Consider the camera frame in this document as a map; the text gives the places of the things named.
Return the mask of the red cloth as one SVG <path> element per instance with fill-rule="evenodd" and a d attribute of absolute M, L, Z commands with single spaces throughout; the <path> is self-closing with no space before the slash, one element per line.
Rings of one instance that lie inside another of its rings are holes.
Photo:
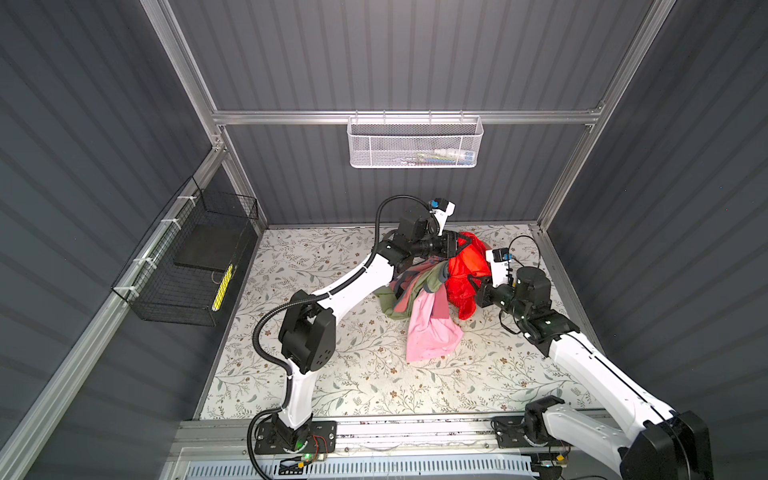
<path fill-rule="evenodd" d="M 448 301 L 458 309 L 460 320 L 468 320 L 476 311 L 475 286 L 484 277 L 490 277 L 490 266 L 485 258 L 488 246 L 476 235 L 471 246 L 449 260 L 449 277 L 445 282 Z"/>

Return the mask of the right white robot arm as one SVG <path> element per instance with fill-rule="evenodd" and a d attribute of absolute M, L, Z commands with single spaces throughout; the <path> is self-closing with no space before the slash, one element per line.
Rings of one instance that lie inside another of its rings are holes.
<path fill-rule="evenodd" d="M 615 421 L 609 427 L 549 395 L 528 403 L 516 429 L 533 446 L 562 441 L 624 479 L 711 479 L 709 429 L 691 411 L 678 412 L 606 358 L 579 327 L 556 311 L 543 270 L 471 277 L 478 307 L 496 306 L 546 358 L 593 395 Z"/>

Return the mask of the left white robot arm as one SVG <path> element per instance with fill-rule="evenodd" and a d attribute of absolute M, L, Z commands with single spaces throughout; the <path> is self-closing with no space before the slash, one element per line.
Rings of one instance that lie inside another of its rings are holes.
<path fill-rule="evenodd" d="M 350 310 L 376 289 L 387 285 L 414 258 L 452 258 L 464 247 L 461 234 L 445 229 L 455 204 L 437 198 L 424 212 L 409 211 L 386 239 L 375 246 L 348 274 L 326 288 L 291 298 L 279 332 L 281 354 L 287 363 L 286 400 L 277 415 L 280 423 L 298 431 L 311 423 L 316 377 L 336 347 L 336 327 Z"/>

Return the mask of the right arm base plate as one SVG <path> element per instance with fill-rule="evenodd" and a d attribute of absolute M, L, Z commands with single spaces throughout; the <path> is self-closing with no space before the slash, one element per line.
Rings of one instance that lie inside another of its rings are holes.
<path fill-rule="evenodd" d="M 501 415 L 494 416 L 490 421 L 492 433 L 495 436 L 497 446 L 502 449 L 540 447 L 552 448 L 561 447 L 566 451 L 571 449 L 571 445 L 556 440 L 553 437 L 547 439 L 534 439 L 526 432 L 525 420 L 522 415 Z"/>

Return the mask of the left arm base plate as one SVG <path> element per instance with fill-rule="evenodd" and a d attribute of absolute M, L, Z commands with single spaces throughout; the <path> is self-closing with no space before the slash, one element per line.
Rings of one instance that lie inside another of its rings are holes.
<path fill-rule="evenodd" d="M 326 454 L 336 448 L 338 423 L 310 419 L 298 429 L 291 429 L 279 419 L 261 422 L 253 435 L 256 454 Z"/>

